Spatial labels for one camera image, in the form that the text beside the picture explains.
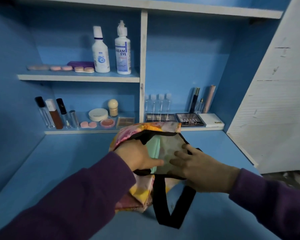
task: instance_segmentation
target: brown bottle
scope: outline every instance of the brown bottle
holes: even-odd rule
[[[56,129],[58,129],[58,130],[62,129],[63,122],[60,118],[58,110],[56,109],[56,105],[54,104],[53,99],[51,99],[51,98],[47,99],[46,104],[47,104],[48,110],[50,112],[50,115],[52,117],[52,120],[56,126]]]

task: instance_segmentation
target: purple sweater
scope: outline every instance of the purple sweater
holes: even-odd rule
[[[114,206],[135,184],[125,162],[110,152],[56,186],[0,230],[0,239],[89,239],[114,217]],[[240,171],[229,198],[282,239],[300,239],[300,191]]]

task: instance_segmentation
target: blue desk surface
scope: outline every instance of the blue desk surface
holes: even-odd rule
[[[217,160],[254,173],[223,131],[185,131],[185,139]],[[114,134],[46,135],[0,193],[0,228],[34,205],[61,180],[89,167],[108,152]],[[183,186],[167,195],[172,209]],[[92,239],[278,239],[223,193],[197,193],[180,230],[157,223],[153,208],[119,212]]]

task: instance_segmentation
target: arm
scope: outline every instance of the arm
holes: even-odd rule
[[[139,140],[122,143],[91,168],[66,178],[0,230],[0,240],[85,240],[113,217],[116,202],[136,183],[132,171],[162,166]]]
[[[183,145],[192,155],[175,152],[170,163],[179,169],[173,174],[188,179],[198,192],[228,193],[239,206],[284,240],[300,239],[300,191],[277,181],[268,181],[245,169],[218,162],[211,156]]]
[[[282,239],[300,239],[300,190],[241,169],[229,198]]]

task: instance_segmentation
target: mint green fabric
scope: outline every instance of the mint green fabric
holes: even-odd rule
[[[152,137],[147,143],[146,147],[148,149],[149,156],[152,158],[159,158],[160,151],[160,136],[156,135]],[[151,169],[151,173],[155,173],[157,167]]]

